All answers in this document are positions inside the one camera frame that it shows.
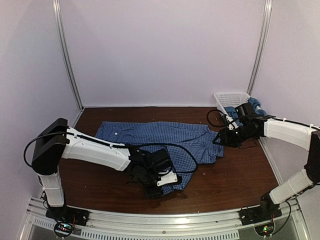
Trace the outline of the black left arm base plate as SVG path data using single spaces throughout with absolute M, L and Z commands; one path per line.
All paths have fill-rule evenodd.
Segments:
M 45 216 L 59 222 L 67 222 L 79 226 L 86 226 L 89 219 L 89 211 L 69 206 L 48 207 Z

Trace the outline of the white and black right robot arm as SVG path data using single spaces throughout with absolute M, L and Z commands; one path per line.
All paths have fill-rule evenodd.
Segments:
M 268 115 L 242 116 L 242 125 L 224 126 L 214 144 L 237 148 L 249 139 L 261 139 L 273 166 L 280 168 L 282 183 L 265 193 L 256 210 L 259 220 L 268 220 L 279 205 L 296 197 L 320 182 L 320 129 L 285 118 Z

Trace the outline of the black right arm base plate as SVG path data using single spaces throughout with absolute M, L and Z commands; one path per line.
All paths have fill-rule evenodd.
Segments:
M 248 207 L 244 206 L 238 212 L 239 218 L 241 220 L 241 224 L 243 226 L 256 224 L 264 221 L 269 221 L 272 218 L 277 218 L 282 216 L 282 211 L 278 206 L 272 210 L 263 211 L 262 207 L 255 206 L 255 207 Z

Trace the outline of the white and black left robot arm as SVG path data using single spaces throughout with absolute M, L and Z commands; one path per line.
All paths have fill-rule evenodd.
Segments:
M 127 172 L 146 188 L 151 196 L 162 194 L 161 187 L 175 175 L 169 172 L 165 150 L 149 153 L 139 146 L 101 140 L 68 126 L 68 121 L 58 118 L 31 140 L 35 144 L 31 162 L 26 165 L 38 175 L 52 213 L 61 222 L 72 218 L 65 206 L 66 197 L 59 173 L 61 159 L 75 159 Z

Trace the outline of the blue checked shirt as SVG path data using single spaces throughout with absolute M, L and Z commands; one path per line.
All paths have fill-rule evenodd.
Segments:
M 164 148 L 173 163 L 173 171 L 181 176 L 180 184 L 164 185 L 164 195 L 183 191 L 197 165 L 214 164 L 224 156 L 224 148 L 214 145 L 217 132 L 204 124 L 181 122 L 110 122 L 104 121 L 96 138 L 117 144 L 140 145 L 142 150 L 155 152 Z

